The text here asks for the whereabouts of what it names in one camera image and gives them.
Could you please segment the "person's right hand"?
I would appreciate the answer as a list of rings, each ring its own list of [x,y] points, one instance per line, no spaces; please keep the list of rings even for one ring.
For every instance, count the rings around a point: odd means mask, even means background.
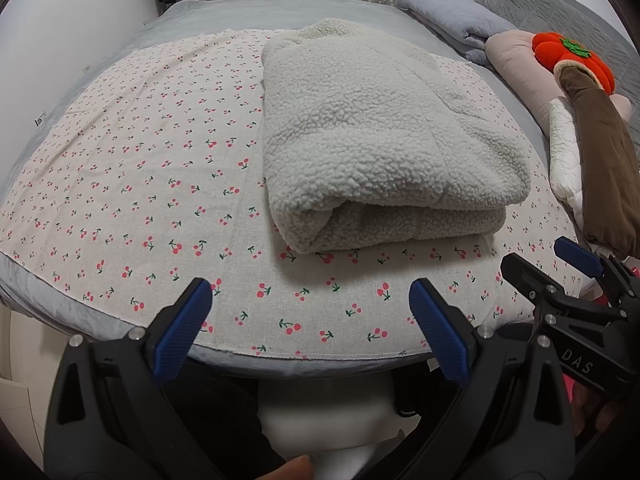
[[[585,428],[594,428],[597,432],[605,432],[617,414],[615,404],[603,404],[600,396],[592,393],[579,382],[575,382],[572,388],[570,410],[572,411],[575,437],[578,437]]]

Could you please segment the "person's left hand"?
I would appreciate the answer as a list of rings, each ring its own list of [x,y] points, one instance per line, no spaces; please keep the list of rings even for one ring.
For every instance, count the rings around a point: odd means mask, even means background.
[[[298,456],[259,480],[312,480],[314,464],[308,455]]]

